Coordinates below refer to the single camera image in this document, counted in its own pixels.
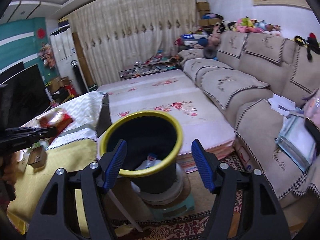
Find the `person's left hand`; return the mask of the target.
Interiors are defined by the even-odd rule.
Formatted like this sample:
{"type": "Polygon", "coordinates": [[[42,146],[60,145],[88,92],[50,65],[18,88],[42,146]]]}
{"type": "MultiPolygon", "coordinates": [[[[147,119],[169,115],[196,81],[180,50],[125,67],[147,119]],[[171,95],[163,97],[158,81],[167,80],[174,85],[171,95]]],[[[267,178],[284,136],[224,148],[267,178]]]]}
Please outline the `person's left hand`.
{"type": "Polygon", "coordinates": [[[9,201],[15,200],[15,188],[14,185],[17,181],[17,169],[18,169],[18,161],[17,161],[17,152],[6,155],[2,158],[1,164],[1,181],[4,184],[4,188],[7,192],[9,201]]]}

